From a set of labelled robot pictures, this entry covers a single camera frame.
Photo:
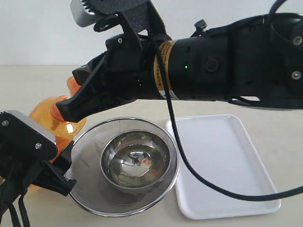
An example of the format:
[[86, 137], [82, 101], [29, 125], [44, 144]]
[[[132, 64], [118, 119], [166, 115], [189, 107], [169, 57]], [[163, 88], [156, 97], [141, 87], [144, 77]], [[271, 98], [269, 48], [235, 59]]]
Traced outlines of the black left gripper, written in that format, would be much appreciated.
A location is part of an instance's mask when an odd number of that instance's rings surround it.
[[0, 207], [8, 208], [32, 184], [67, 196], [76, 184], [64, 176], [70, 167], [71, 148], [65, 148], [53, 163], [2, 148], [0, 175], [5, 182], [0, 186]]

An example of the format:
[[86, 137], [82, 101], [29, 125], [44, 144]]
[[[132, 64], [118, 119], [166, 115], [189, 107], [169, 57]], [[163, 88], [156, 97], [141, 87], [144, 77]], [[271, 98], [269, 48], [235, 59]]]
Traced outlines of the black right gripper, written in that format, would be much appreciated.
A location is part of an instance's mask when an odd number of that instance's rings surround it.
[[74, 96], [56, 103], [65, 121], [79, 122], [134, 100], [156, 99], [155, 38], [140, 35], [139, 51], [132, 51], [129, 42], [121, 38], [121, 44], [117, 39], [108, 39], [104, 53], [72, 71], [80, 89]]

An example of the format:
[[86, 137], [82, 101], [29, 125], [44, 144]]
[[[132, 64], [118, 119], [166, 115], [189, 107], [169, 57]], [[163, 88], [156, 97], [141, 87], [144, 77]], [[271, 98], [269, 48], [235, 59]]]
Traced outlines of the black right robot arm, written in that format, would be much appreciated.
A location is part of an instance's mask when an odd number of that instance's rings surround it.
[[[156, 37], [171, 98], [224, 101], [262, 108], [303, 107], [303, 17], [260, 15], [186, 39]], [[132, 49], [127, 40], [107, 40], [107, 51], [74, 70], [81, 85], [56, 104], [66, 121], [137, 99], [165, 98], [156, 50], [149, 40]]]

